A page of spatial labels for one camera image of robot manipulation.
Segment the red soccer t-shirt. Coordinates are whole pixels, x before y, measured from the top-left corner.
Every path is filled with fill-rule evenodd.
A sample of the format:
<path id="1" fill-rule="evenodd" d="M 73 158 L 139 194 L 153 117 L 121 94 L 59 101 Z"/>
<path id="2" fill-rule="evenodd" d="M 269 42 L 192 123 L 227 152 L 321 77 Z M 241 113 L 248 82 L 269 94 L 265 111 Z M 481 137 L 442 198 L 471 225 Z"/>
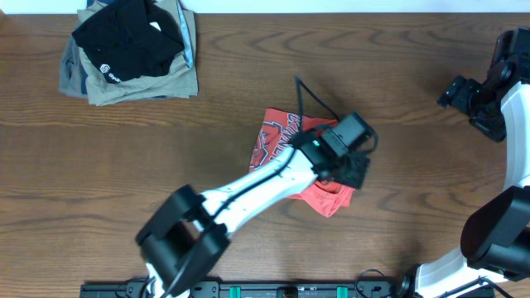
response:
<path id="1" fill-rule="evenodd" d="M 275 108 L 267 108 L 253 148 L 249 171 L 253 172 L 275 159 L 299 131 L 300 116 Z M 289 199 L 308 203 L 317 213 L 329 218 L 340 207 L 349 207 L 355 188 L 337 182 L 315 181 L 309 188 Z"/>

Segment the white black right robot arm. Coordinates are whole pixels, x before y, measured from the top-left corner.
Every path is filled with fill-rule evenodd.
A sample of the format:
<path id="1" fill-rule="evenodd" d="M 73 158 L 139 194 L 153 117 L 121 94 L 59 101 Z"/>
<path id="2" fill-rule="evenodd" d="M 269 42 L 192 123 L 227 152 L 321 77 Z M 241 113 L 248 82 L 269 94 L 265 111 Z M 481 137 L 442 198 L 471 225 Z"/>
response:
<path id="1" fill-rule="evenodd" d="M 529 64 L 511 55 L 494 62 L 486 80 L 442 97 L 484 134 L 507 145 L 502 192 L 466 221 L 460 245 L 414 267 L 396 297 L 459 297 L 481 287 L 500 289 L 529 276 Z"/>

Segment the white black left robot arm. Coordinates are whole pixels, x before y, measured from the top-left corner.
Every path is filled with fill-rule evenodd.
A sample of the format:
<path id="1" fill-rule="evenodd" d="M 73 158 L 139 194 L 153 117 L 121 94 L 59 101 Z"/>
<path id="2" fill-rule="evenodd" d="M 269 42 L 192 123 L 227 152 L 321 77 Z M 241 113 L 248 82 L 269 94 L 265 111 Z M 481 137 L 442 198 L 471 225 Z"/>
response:
<path id="1" fill-rule="evenodd" d="M 360 147 L 376 137 L 299 132 L 276 159 L 228 185 L 201 193 L 184 185 L 173 192 L 136 236 L 149 272 L 148 295 L 183 296 L 211 271 L 239 228 L 316 180 L 335 179 L 351 157 L 365 160 L 368 152 Z"/>

